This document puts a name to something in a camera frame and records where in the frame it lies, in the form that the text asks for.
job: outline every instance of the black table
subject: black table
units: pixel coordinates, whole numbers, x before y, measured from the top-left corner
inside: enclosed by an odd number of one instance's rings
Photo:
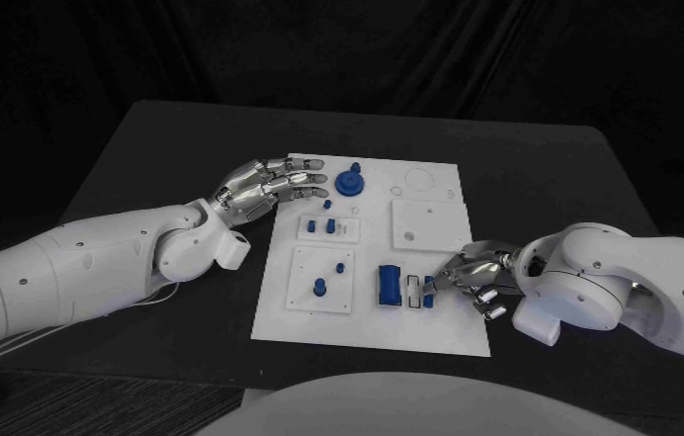
[[[125,117],[65,221],[184,204],[246,160],[291,150],[457,163],[475,240],[524,244],[579,221],[657,234],[592,128],[148,101]],[[491,358],[251,340],[272,226],[269,216],[241,229],[252,250],[236,272],[213,266],[167,302],[72,326],[0,366],[261,389],[354,372],[425,372],[506,384],[593,411],[683,414],[684,357],[622,326],[595,332],[563,325],[546,347],[514,330],[508,314],[487,324]],[[506,299],[513,308],[516,298]]]

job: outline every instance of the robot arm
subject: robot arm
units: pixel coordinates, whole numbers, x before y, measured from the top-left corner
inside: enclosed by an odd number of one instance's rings
[[[238,269],[249,243],[236,225],[278,201],[327,197],[324,161],[251,161],[213,195],[184,206],[88,218],[0,251],[0,339],[92,319],[194,279],[213,261]]]
[[[493,311],[504,311],[488,302],[517,285],[524,298],[513,325],[547,345],[559,339],[560,321],[595,330],[622,323],[657,346],[684,354],[683,253],[683,238],[634,238],[608,225],[579,223],[517,250],[497,242],[468,245],[423,293],[451,284],[471,295],[484,317],[494,318]]]

